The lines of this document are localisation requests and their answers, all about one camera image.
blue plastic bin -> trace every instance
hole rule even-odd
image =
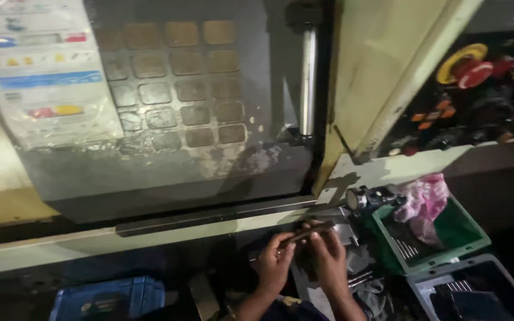
[[[92,315],[109,319],[125,314],[136,319],[164,307],[164,284],[149,276],[61,289],[49,321],[82,321]]]

green crate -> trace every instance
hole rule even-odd
[[[420,249],[421,253],[417,257],[404,259],[391,236],[391,233],[397,234],[398,230],[402,229],[401,224],[391,223],[392,217],[388,218],[393,211],[394,208],[391,206],[379,208],[372,214],[372,219],[367,221],[367,226],[375,232],[380,245],[380,262],[395,273],[410,275],[424,272],[491,244],[483,229],[452,196],[448,199],[444,211],[433,221],[438,238],[446,248],[436,250],[418,241],[424,250]]]

yellow ring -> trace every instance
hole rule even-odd
[[[441,65],[436,76],[438,82],[440,84],[451,84],[456,82],[457,79],[455,79],[451,74],[451,68],[453,65],[465,56],[473,56],[477,60],[482,60],[487,55],[487,50],[487,46],[482,43],[474,43],[473,45],[461,48],[455,54],[447,58],[447,60]]]

hand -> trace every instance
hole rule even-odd
[[[294,235],[294,233],[275,235],[261,253],[257,292],[276,297],[284,288],[295,253],[295,243],[290,243],[284,249],[279,249],[279,244]]]
[[[311,234],[320,287],[329,297],[350,295],[346,273],[346,250],[334,229],[324,232],[323,235],[324,237],[321,237],[317,232]]]

grid of square pads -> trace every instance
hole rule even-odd
[[[123,154],[246,140],[234,21],[94,32],[125,130]]]

